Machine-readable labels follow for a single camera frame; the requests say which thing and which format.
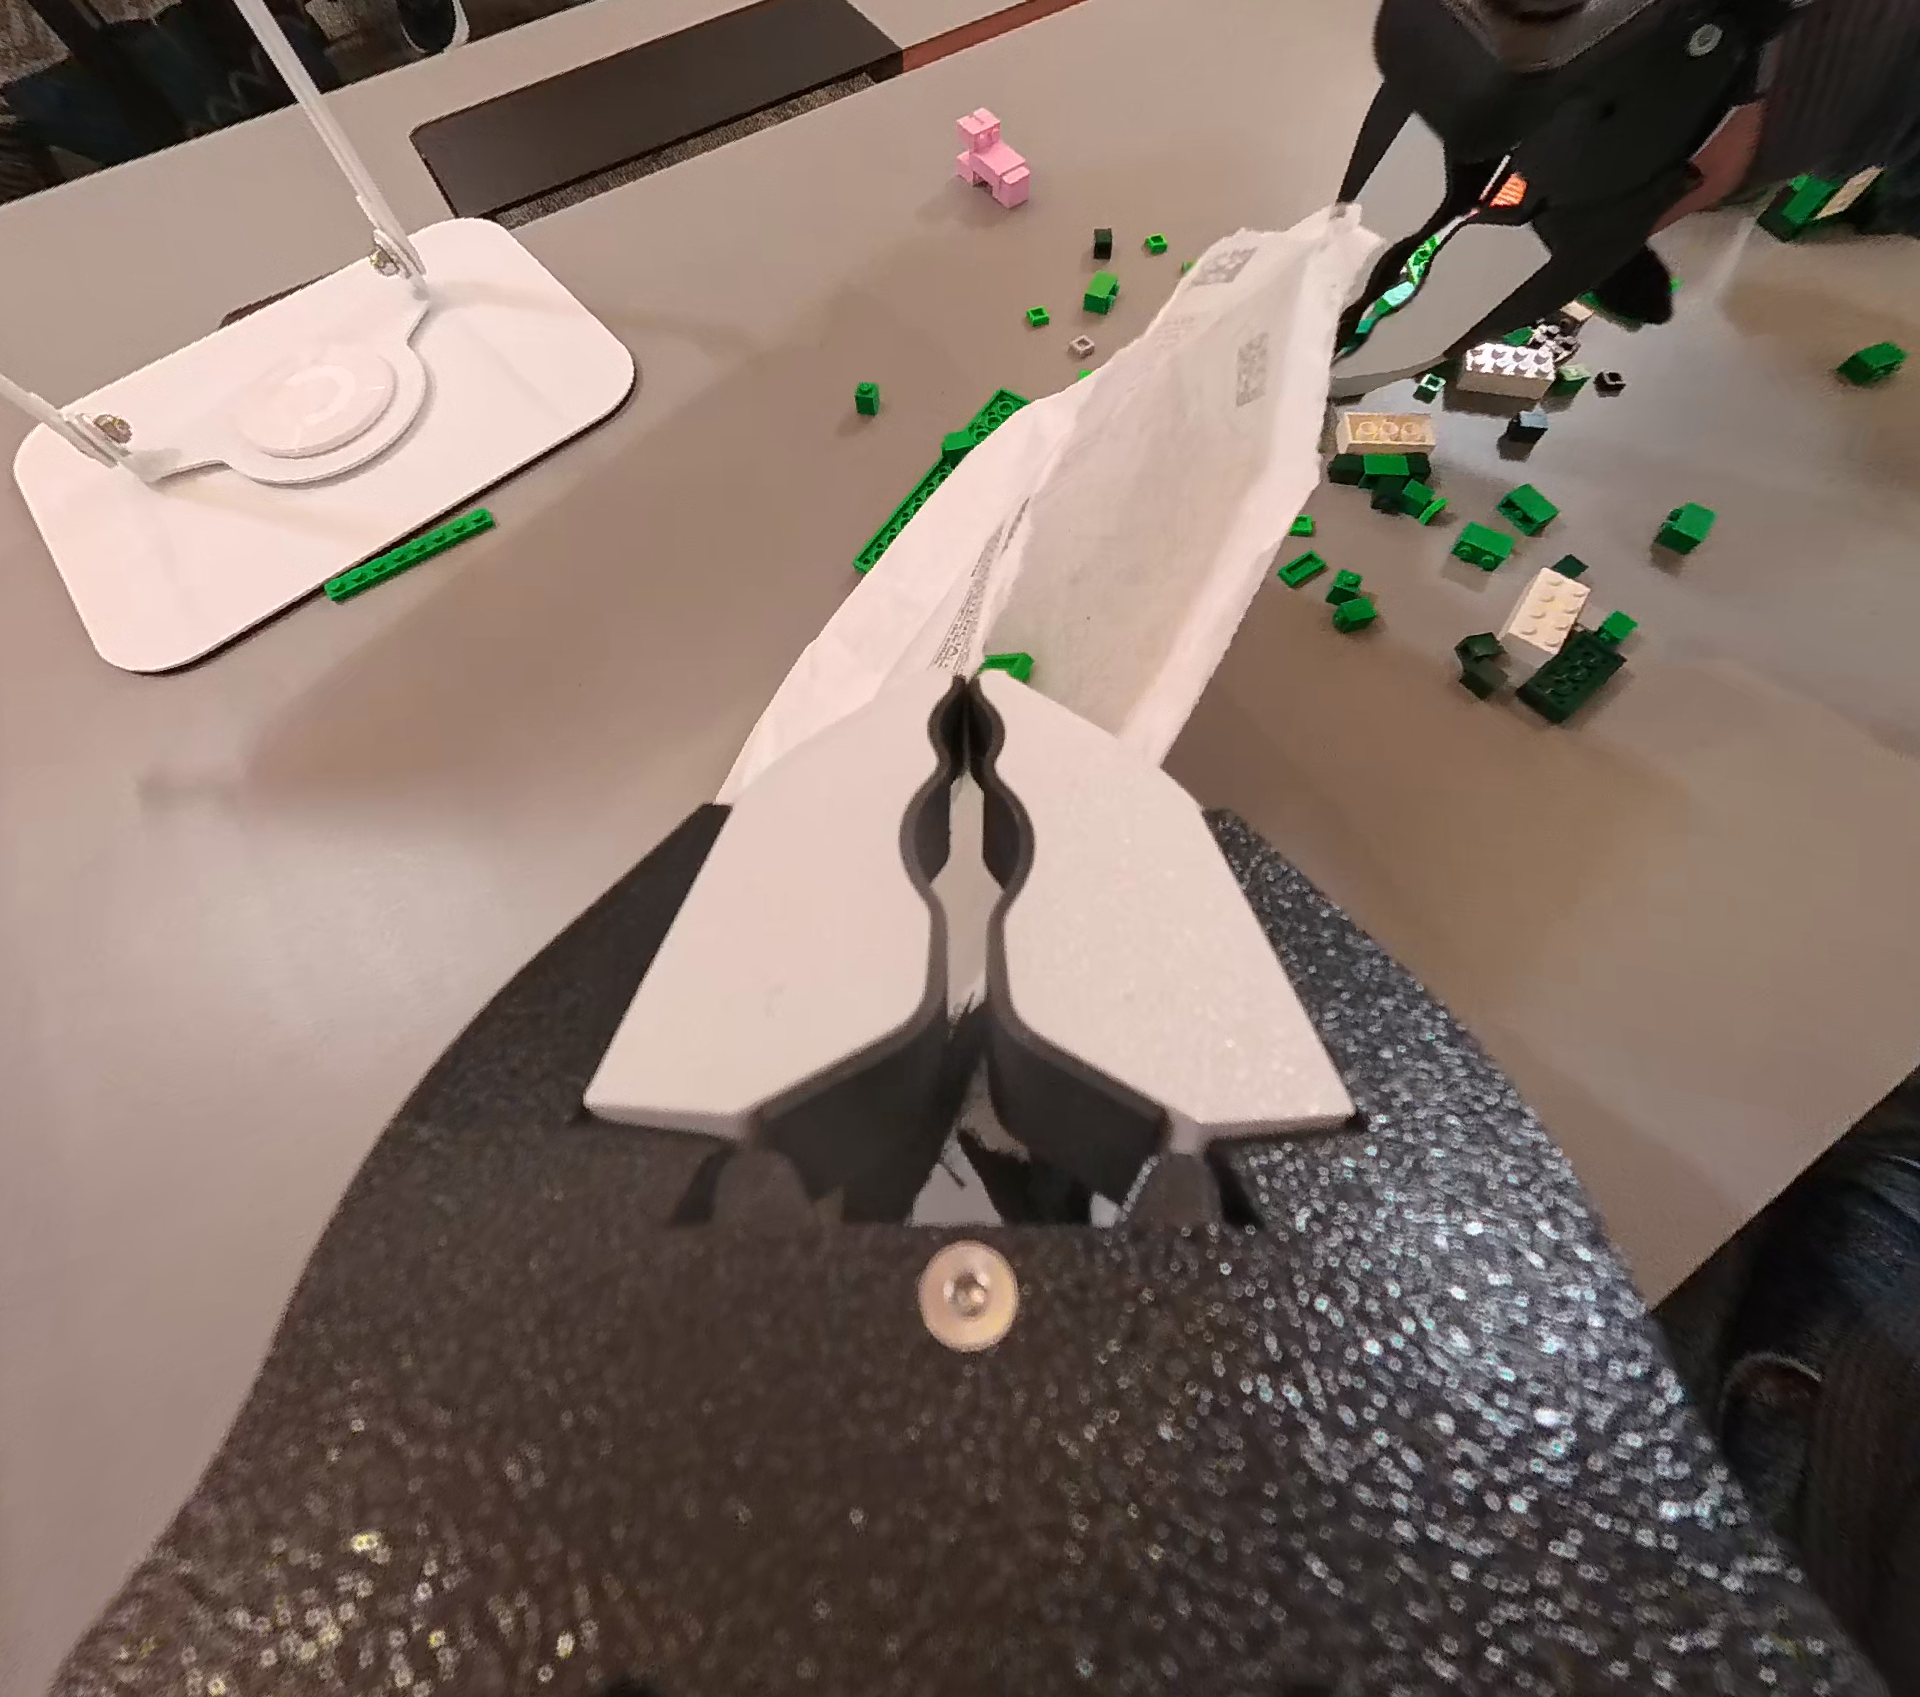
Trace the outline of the person's right hand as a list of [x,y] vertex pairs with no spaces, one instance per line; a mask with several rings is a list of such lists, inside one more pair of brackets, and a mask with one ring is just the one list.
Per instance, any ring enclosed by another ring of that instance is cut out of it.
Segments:
[[1722,117],[1690,160],[1692,186],[1679,199],[1681,217],[1715,211],[1744,188],[1758,158],[1764,117],[1764,97],[1748,102]]

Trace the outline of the grey desk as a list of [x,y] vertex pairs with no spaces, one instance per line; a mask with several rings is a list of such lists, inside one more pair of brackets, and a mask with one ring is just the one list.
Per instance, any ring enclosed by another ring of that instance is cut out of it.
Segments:
[[[416,122],[755,0],[617,0],[349,93],[414,218]],[[942,430],[1071,378],[1091,225],[1112,354],[1165,274],[1328,199],[1376,0],[851,0],[902,73],[532,222],[632,343],[610,425],[500,528],[178,676],[84,642],[4,496],[4,1690],[75,1637],[222,1442],[326,1217],[430,1060],[708,798]],[[1031,167],[957,177],[992,110]],[[1169,250],[1142,240],[1162,232]],[[1527,462],[1450,421],[1460,510],[1535,476],[1641,622],[1589,718],[1450,680],[1496,587],[1323,510],[1382,624],[1268,587],[1172,768],[1405,958],[1666,1300],[1918,1060],[1918,247],[1668,240]],[[855,381],[880,409],[852,410]],[[1716,526],[1655,547],[1668,510]]]

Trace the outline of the person's right forearm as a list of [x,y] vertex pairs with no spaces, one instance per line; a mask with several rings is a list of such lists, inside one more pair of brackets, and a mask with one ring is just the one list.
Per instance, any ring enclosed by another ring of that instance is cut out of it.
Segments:
[[1751,180],[1834,180],[1915,154],[1918,0],[1807,0],[1769,59]]

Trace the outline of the shiny white brick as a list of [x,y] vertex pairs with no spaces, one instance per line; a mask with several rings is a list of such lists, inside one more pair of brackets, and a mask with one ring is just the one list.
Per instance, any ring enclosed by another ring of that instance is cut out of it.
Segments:
[[1482,339],[1453,363],[1453,388],[1461,395],[1538,404],[1559,378],[1559,354],[1551,343]]

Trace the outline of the white desk stand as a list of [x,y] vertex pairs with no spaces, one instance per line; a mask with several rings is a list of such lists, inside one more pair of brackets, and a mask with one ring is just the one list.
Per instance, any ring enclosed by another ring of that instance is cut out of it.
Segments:
[[370,225],[370,255],[57,404],[4,400],[13,483],[82,628],[165,673],[610,420],[633,351],[485,218],[408,232],[267,0],[234,0]]

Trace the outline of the pink brick pig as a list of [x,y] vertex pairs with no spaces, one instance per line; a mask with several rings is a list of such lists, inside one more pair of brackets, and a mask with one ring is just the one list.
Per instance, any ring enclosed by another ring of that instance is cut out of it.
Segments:
[[1027,155],[1002,133],[1002,121],[992,110],[972,110],[957,117],[957,177],[988,195],[1002,207],[1017,207],[1031,192],[1031,167]]

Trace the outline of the white studded brick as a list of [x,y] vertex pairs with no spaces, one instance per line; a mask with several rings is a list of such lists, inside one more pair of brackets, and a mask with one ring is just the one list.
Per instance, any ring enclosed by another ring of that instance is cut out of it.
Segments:
[[1592,587],[1577,576],[1535,569],[1500,624],[1500,643],[1553,658],[1566,647],[1589,599]]

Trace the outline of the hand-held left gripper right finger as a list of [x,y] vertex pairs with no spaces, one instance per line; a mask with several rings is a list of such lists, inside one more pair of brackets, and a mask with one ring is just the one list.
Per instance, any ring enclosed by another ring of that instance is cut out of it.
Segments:
[[975,676],[968,714],[998,888],[981,973],[998,1123],[1116,1206],[1162,1156],[1350,1125],[1201,805],[1007,670]]

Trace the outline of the person's leg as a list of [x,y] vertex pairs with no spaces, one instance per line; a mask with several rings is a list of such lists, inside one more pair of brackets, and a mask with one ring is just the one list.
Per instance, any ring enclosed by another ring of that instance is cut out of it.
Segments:
[[1655,1305],[1748,1501],[1918,1690],[1918,1080]]

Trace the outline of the green long thin plate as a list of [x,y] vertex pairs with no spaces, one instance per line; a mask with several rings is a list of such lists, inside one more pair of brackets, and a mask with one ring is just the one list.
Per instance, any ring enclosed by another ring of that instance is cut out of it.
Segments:
[[[975,450],[984,443],[1010,415],[1016,415],[1021,409],[1029,404],[1029,398],[1012,388],[995,388],[977,410],[968,415],[957,430],[972,426],[975,430]],[[861,550],[852,555],[852,569],[859,576],[868,576],[880,555],[898,543],[898,536],[914,524],[914,517],[927,507],[927,500],[957,473],[961,462],[944,462],[942,461],[942,447],[939,457],[927,472],[918,476],[918,483],[909,491],[909,496],[887,514],[887,520],[874,528],[874,533],[861,546]]]
[[464,510],[429,532],[416,532],[401,540],[383,554],[340,569],[323,581],[323,596],[333,602],[346,602],[370,588],[399,581],[401,576],[429,563],[482,533],[493,532],[493,511],[485,507]]

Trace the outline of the dark long studded plate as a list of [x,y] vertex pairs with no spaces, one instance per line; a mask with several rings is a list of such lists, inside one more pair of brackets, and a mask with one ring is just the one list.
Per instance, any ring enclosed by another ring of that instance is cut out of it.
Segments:
[[1548,722],[1568,722],[1620,670],[1620,647],[1579,628],[1519,688],[1516,702]]

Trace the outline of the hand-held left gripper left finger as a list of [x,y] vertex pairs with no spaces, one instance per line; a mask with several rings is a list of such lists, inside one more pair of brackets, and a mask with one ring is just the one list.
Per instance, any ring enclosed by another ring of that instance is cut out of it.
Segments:
[[728,809],[585,1090],[602,1123],[774,1152],[905,1221],[964,1098],[933,888],[972,683],[909,676]]

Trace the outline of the white paper bag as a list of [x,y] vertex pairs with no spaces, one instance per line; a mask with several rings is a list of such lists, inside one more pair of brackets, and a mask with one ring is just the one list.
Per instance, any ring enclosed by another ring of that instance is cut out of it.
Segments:
[[1161,765],[1319,478],[1359,206],[1224,234],[1156,321],[1010,414],[798,655],[718,798],[895,683],[1027,651],[1050,702]]

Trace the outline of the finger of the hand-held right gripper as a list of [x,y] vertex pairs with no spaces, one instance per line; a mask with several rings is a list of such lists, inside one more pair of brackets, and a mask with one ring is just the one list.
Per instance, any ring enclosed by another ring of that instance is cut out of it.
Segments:
[[1511,299],[1545,262],[1538,226],[1504,214],[1474,211],[1424,234],[1376,240],[1335,311],[1330,395],[1356,400],[1415,381],[1476,343],[1476,332],[1500,335],[1530,318]]
[[1363,195],[1365,184],[1374,177],[1382,158],[1393,149],[1409,121],[1412,102],[1407,102],[1407,96],[1385,73],[1380,73],[1380,91],[1365,107],[1365,114],[1359,126],[1356,147],[1348,158],[1348,169],[1335,188],[1339,211],[1359,206],[1359,196]]

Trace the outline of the green brick creeper model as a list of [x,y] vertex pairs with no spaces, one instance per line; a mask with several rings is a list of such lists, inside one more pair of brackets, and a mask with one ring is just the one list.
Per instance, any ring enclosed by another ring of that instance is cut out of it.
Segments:
[[1918,239],[1915,169],[1860,169],[1844,180],[1803,173],[1782,184],[1760,207],[1758,226],[1777,240],[1828,232],[1874,239]]

